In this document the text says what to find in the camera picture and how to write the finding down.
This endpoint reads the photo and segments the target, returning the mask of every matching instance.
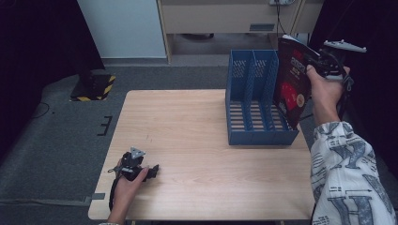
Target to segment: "red book cover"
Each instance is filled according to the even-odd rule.
[[[274,104],[290,127],[296,128],[311,95],[311,83],[306,74],[304,55],[318,58],[319,54],[290,36],[278,40],[279,69],[275,84]]]

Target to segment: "human hand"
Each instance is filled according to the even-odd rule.
[[[119,178],[115,188],[114,207],[108,217],[109,223],[124,224],[129,207],[148,171],[148,167],[143,168],[133,181],[129,181],[124,176]]]
[[[350,68],[344,67],[344,69],[348,74]],[[316,125],[340,121],[336,106],[344,91],[343,84],[321,77],[311,65],[307,66],[307,75],[311,81]]]

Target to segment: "patterned shirt sleeve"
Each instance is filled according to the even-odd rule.
[[[394,225],[372,146],[346,122],[317,127],[311,148],[313,225]]]

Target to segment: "blue plastic organizer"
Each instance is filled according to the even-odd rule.
[[[273,50],[232,50],[225,108],[230,145],[290,145],[299,134],[272,104],[278,55]]]

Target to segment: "yellow and black hazard tape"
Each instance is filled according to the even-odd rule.
[[[90,100],[104,100],[108,97],[109,92],[112,89],[112,86],[114,85],[114,81],[115,81],[116,76],[109,76],[109,80],[106,84],[106,86],[104,87],[103,90],[103,94],[100,96],[89,96],[87,94],[83,94],[81,96],[77,96],[77,97],[70,97],[71,101],[90,101]]]

